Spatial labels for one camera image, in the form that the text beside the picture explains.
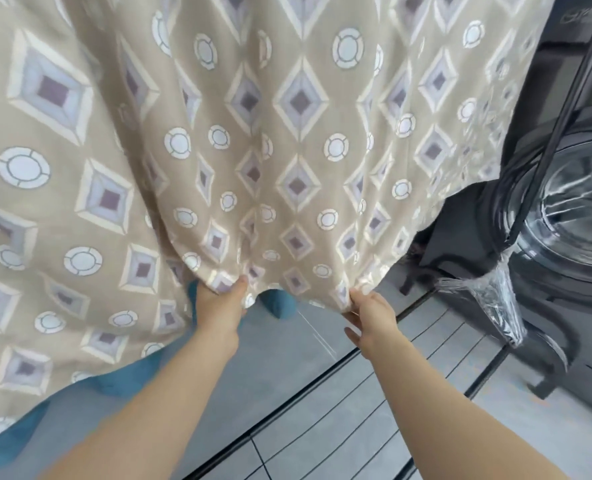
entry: clear plastic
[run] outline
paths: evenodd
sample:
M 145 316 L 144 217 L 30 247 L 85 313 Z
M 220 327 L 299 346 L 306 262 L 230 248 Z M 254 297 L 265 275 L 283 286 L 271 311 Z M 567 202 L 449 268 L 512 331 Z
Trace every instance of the clear plastic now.
M 503 252 L 495 268 L 479 278 L 471 280 L 440 278 L 437 288 L 448 292 L 469 291 L 492 320 L 496 329 L 505 336 L 512 347 L 516 348 L 523 343 L 527 330 L 509 275 L 508 261 L 513 252 L 511 248 Z

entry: clothes drying rack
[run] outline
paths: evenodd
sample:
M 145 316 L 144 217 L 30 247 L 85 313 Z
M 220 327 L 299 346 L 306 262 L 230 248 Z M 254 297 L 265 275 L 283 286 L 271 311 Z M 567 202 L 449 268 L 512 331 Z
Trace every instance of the clothes drying rack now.
M 576 110 L 576 105 L 580 99 L 580 95 L 582 93 L 583 88 L 585 87 L 587 80 L 589 78 L 590 72 L 592 71 L 592 37 L 589 40 L 587 47 L 585 49 L 585 53 L 583 55 L 582 62 L 576 72 L 574 80 L 572 82 L 571 88 L 565 98 L 565 102 L 563 104 L 563 108 L 558 116 L 554 124 L 554 128 L 549 136 L 549 140 L 545 146 L 545 149 L 542 153 L 540 161 L 536 166 L 534 171 L 534 175 L 532 177 L 532 181 L 529 184 L 527 191 L 525 192 L 523 202 L 518 210 L 516 215 L 516 219 L 514 220 L 509 233 L 503 243 L 502 246 L 496 251 L 496 259 L 500 259 L 500 255 L 504 250 L 508 250 L 512 247 L 518 236 L 522 227 L 524 226 L 524 220 L 527 217 L 530 209 L 532 208 L 533 204 L 535 203 L 536 199 L 539 196 L 540 188 L 542 183 L 546 177 L 547 170 L 549 165 L 551 164 L 554 155 L 556 153 L 556 147 L 558 146 L 561 138 L 565 134 L 565 131 L 573 124 L 575 119 L 578 117 L 578 111 Z M 472 264 L 464 263 L 466 266 L 475 267 Z M 429 276 L 431 278 L 440 278 L 440 277 L 452 277 L 449 276 L 444 271 L 440 270 L 437 266 L 428 266 L 428 267 L 419 267 L 412 276 L 410 276 L 407 282 L 401 288 L 401 292 L 407 294 L 411 289 L 413 281 L 415 279 L 420 278 L 421 276 Z M 413 311 L 419 308 L 423 303 L 425 303 L 429 298 L 437 293 L 437 289 L 435 287 L 431 288 L 428 292 L 422 295 L 420 298 L 415 300 L 409 307 L 407 307 L 401 314 L 396 316 L 396 321 L 400 322 L 406 316 L 410 315 Z M 547 336 L 540 332 L 536 327 L 528 326 L 528 333 L 533 334 L 536 336 L 537 339 L 547 341 Z M 464 395 L 468 399 L 474 399 L 477 393 L 482 389 L 482 387 L 486 384 L 486 382 L 492 377 L 493 373 L 498 370 L 500 365 L 505 361 L 505 359 L 511 353 L 511 346 L 505 344 L 499 352 L 493 357 L 492 361 L 486 366 L 486 368 L 478 375 L 478 377 L 472 382 L 472 384 L 468 387 L 467 391 L 465 391 Z M 351 359 L 355 358 L 356 355 L 360 354 L 360 350 L 355 348 L 351 350 L 348 354 L 344 355 L 340 358 L 336 363 L 334 363 L 330 368 L 326 371 L 321 373 L 316 379 L 312 380 L 308 383 L 305 387 L 301 388 L 296 394 L 291 396 L 287 401 L 283 404 L 278 406 L 274 411 L 272 411 L 268 416 L 260 420 L 258 423 L 249 428 L 246 432 L 242 435 L 237 437 L 232 443 L 228 444 L 225 448 L 220 450 L 214 456 L 212 456 L 209 460 L 204 462 L 200 467 L 196 468 L 192 473 L 186 476 L 183 480 L 198 480 L 207 473 L 209 473 L 212 469 L 214 469 L 218 464 L 220 464 L 223 460 L 227 459 L 237 451 L 241 446 L 251 441 L 254 435 L 257 435 L 260 431 L 264 428 L 268 427 L 271 423 L 275 420 L 280 418 L 285 412 L 291 409 L 294 405 L 300 402 L 305 396 L 307 396 L 310 392 L 312 392 L 316 387 L 323 384 L 327 379 L 329 379 L 333 374 L 340 370 L 344 365 L 348 364 Z M 540 385 L 536 386 L 536 389 L 540 387 L 540 397 L 546 397 L 555 387 L 552 383 L 546 383 L 543 381 Z M 403 466 L 403 468 L 397 473 L 393 480 L 408 480 L 411 476 L 416 472 L 416 464 L 414 463 L 414 459 L 411 458 L 408 462 Z

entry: washing machine drum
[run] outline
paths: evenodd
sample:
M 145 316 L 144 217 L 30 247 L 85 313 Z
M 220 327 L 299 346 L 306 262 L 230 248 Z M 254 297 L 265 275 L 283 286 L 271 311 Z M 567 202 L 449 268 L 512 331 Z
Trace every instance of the washing machine drum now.
M 506 230 L 532 181 L 535 161 L 515 173 L 505 204 Z M 556 153 L 517 245 L 551 271 L 592 282 L 592 141 Z

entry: person's right arm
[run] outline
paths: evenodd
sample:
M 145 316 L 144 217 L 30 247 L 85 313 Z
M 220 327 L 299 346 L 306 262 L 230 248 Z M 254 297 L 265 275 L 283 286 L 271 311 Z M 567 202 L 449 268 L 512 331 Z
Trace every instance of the person's right arm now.
M 398 330 L 376 292 L 351 292 L 348 338 L 371 361 L 414 462 L 425 480 L 562 479 L 552 462 L 445 380 Z

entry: person's left hand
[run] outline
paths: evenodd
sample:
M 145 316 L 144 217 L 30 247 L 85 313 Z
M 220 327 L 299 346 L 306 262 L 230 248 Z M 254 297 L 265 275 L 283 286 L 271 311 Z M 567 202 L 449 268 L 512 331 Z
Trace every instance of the person's left hand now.
M 202 282 L 196 292 L 197 331 L 214 333 L 218 338 L 232 339 L 238 347 L 238 324 L 244 315 L 242 301 L 247 292 L 247 277 L 241 277 L 227 293 L 220 295 Z

